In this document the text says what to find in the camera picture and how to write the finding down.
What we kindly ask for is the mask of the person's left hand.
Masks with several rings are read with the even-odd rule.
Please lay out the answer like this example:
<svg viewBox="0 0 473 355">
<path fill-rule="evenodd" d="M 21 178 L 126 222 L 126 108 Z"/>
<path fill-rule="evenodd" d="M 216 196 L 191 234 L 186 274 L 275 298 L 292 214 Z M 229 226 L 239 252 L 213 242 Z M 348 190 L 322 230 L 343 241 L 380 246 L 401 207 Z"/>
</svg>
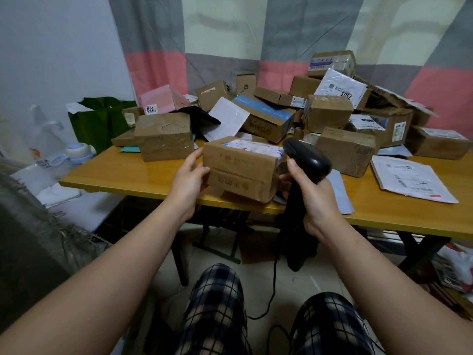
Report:
<svg viewBox="0 0 473 355">
<path fill-rule="evenodd" d="M 185 160 L 175 173 L 166 202 L 178 217 L 180 224 L 190 220 L 194 214 L 199 193 L 208 185 L 210 168 L 202 162 L 193 171 L 185 171 Z"/>
</svg>

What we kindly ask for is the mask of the person's right hand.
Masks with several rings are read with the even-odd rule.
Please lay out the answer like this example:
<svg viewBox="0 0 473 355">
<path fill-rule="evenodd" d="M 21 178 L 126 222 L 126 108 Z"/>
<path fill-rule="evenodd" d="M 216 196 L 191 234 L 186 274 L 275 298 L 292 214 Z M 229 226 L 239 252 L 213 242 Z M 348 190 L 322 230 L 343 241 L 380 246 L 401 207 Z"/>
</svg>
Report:
<svg viewBox="0 0 473 355">
<path fill-rule="evenodd" d="M 284 199 L 290 194 L 292 185 L 298 185 L 289 171 L 279 176 L 279 191 Z M 308 177 L 308 186 L 300 186 L 306 215 L 303 220 L 306 231 L 325 242 L 335 229 L 335 223 L 343 220 L 336 203 L 333 187 L 328 179 L 313 183 Z"/>
</svg>

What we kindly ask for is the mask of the black barcode scanner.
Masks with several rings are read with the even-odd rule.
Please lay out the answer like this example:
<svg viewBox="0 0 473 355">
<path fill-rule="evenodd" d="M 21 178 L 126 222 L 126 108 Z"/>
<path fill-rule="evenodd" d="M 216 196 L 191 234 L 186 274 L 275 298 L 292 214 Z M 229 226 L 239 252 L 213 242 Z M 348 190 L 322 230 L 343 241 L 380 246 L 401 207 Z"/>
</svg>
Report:
<svg viewBox="0 0 473 355">
<path fill-rule="evenodd" d="M 328 158 L 311 144 L 288 138 L 283 141 L 282 148 L 314 184 L 325 179 L 332 170 Z M 286 256 L 287 266 L 293 272 L 299 271 L 309 257 L 316 255 L 319 243 L 317 238 L 308 234 L 304 228 L 305 215 L 302 192 L 299 184 L 295 182 L 291 185 L 284 213 L 277 220 L 280 232 L 272 244 L 277 256 Z"/>
</svg>

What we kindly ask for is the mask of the small labelled cardboard box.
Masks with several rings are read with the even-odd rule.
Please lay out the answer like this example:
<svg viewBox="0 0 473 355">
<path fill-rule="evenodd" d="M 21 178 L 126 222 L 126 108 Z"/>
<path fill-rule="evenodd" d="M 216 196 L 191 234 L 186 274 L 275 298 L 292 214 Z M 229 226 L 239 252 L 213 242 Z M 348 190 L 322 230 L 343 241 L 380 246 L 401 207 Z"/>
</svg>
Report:
<svg viewBox="0 0 473 355">
<path fill-rule="evenodd" d="M 203 145 L 208 185 L 251 200 L 268 203 L 276 193 L 282 147 L 227 136 Z"/>
</svg>

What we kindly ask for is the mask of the person's right forearm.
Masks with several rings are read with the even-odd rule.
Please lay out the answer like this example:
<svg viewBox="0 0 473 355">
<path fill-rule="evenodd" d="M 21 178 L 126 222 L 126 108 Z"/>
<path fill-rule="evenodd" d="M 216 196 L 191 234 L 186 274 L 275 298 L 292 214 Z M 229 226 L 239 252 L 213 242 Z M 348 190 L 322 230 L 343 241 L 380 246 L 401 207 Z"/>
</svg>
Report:
<svg viewBox="0 0 473 355">
<path fill-rule="evenodd" d="M 316 222 L 340 279 L 390 355 L 473 355 L 473 323 L 435 299 L 339 214 Z"/>
</svg>

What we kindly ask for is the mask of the pile of brown parcel cartons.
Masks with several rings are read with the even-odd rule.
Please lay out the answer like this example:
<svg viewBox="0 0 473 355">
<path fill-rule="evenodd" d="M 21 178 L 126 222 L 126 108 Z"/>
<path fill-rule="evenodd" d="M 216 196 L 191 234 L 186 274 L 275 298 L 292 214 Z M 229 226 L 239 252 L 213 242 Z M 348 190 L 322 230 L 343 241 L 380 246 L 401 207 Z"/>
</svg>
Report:
<svg viewBox="0 0 473 355">
<path fill-rule="evenodd" d="M 304 75 L 288 66 L 308 64 L 250 60 L 240 71 L 229 58 L 180 52 L 126 53 L 137 97 L 170 84 L 191 105 L 206 112 L 224 97 L 250 115 L 241 129 L 278 143 L 293 123 L 302 124 L 303 135 L 326 129 L 345 129 L 375 137 L 378 148 L 411 144 L 411 128 L 427 125 L 450 127 L 473 139 L 473 70 L 421 67 L 406 95 L 367 84 L 358 107 L 342 96 L 314 95 L 328 69 L 310 69 Z M 135 117 L 135 145 L 145 162 L 184 159 L 191 151 L 190 115 L 176 111 Z"/>
</svg>

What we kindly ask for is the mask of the white plain mailer bag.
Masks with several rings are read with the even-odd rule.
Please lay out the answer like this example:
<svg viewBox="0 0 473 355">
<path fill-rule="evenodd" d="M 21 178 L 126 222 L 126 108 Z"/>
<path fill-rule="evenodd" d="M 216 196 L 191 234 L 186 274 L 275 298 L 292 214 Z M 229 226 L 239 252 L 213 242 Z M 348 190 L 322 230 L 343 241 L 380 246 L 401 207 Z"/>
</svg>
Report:
<svg viewBox="0 0 473 355">
<path fill-rule="evenodd" d="M 354 214 L 355 211 L 351 201 L 348 198 L 345 185 L 341 177 L 341 173 L 338 170 L 333 169 L 328 174 L 327 179 L 330 181 L 333 187 L 336 203 L 340 210 L 340 213 L 343 215 Z"/>
</svg>

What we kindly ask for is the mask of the white blank envelope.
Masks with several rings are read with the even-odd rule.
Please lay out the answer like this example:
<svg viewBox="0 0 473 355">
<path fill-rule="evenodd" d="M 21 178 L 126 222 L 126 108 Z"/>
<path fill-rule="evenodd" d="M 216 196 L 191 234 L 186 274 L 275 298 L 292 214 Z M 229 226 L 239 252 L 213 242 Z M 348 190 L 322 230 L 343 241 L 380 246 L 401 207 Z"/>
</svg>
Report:
<svg viewBox="0 0 473 355">
<path fill-rule="evenodd" d="M 250 113 L 234 104 L 232 101 L 221 97 L 209 115 L 220 121 L 219 125 L 210 125 L 203 128 L 201 133 L 208 142 L 227 136 L 235 136 L 243 127 Z"/>
</svg>

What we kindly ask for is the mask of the green paper bag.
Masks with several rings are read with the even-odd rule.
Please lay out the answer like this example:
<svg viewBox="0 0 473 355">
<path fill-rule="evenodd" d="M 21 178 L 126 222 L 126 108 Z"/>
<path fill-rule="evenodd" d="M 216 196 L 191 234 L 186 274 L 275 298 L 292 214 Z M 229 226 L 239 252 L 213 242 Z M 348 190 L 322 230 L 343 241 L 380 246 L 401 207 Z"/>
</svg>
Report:
<svg viewBox="0 0 473 355">
<path fill-rule="evenodd" d="M 66 110 L 78 142 L 93 146 L 100 154 L 112 146 L 113 138 L 129 130 L 122 110 L 136 105 L 136 101 L 111 96 L 85 97 L 80 102 L 67 103 Z"/>
</svg>

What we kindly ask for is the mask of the bottle with blue white lid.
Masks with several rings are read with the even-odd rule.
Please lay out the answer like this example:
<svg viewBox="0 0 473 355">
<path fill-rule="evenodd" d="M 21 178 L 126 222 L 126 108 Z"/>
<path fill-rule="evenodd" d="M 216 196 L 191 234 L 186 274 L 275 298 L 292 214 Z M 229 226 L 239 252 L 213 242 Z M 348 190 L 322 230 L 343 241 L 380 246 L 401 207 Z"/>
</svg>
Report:
<svg viewBox="0 0 473 355">
<path fill-rule="evenodd" d="M 59 167 L 63 163 L 68 162 L 74 166 L 80 166 L 86 161 L 94 158 L 97 151 L 92 145 L 86 143 L 75 143 L 66 147 L 64 152 L 53 158 L 49 164 L 51 167 Z"/>
</svg>

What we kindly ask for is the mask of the white printed mailer bag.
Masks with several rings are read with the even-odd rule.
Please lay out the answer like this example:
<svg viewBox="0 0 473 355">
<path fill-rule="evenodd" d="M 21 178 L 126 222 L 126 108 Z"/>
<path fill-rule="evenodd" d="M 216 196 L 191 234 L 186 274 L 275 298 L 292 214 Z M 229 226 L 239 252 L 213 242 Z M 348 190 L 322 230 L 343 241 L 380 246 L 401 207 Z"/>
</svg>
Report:
<svg viewBox="0 0 473 355">
<path fill-rule="evenodd" d="M 459 203 L 431 166 L 378 155 L 372 157 L 370 164 L 381 190 L 434 202 Z"/>
</svg>

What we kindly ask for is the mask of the person's leg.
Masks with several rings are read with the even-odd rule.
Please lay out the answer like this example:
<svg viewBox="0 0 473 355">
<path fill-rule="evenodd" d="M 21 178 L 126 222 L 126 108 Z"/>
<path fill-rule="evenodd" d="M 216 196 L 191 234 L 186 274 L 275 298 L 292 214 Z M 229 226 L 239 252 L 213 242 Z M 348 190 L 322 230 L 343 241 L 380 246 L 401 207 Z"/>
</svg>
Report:
<svg viewBox="0 0 473 355">
<path fill-rule="evenodd" d="M 195 283 L 174 355 L 253 355 L 239 276 L 214 264 Z"/>
<path fill-rule="evenodd" d="M 368 329 L 352 304 L 335 292 L 306 300 L 290 332 L 289 355 L 375 355 Z"/>
</svg>

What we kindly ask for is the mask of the person's right leg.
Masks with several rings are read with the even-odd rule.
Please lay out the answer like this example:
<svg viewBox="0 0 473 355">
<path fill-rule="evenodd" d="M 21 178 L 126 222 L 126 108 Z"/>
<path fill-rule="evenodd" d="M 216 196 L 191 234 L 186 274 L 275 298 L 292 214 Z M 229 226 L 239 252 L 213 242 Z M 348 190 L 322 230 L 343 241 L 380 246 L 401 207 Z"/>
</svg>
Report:
<svg viewBox="0 0 473 355">
<path fill-rule="evenodd" d="M 368 329 L 352 304 L 335 292 L 306 300 L 290 332 L 289 355 L 375 355 Z"/>
</svg>

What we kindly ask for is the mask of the grey woven blanket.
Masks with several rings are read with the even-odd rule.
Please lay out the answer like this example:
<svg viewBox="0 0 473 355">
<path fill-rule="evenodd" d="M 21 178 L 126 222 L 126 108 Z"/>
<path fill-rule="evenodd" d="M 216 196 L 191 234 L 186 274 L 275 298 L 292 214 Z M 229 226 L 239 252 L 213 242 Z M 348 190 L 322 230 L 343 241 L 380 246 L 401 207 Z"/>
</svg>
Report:
<svg viewBox="0 0 473 355">
<path fill-rule="evenodd" d="M 0 334 L 111 243 L 57 218 L 0 160 Z"/>
</svg>

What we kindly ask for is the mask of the stack of magazines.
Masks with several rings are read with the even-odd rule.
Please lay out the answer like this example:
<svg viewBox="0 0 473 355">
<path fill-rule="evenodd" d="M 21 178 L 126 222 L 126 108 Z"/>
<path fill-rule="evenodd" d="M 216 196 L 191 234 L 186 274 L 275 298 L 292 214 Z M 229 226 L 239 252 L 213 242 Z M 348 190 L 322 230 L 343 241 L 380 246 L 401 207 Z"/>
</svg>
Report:
<svg viewBox="0 0 473 355">
<path fill-rule="evenodd" d="M 448 243 L 435 253 L 431 264 L 440 283 L 473 306 L 473 248 Z"/>
</svg>

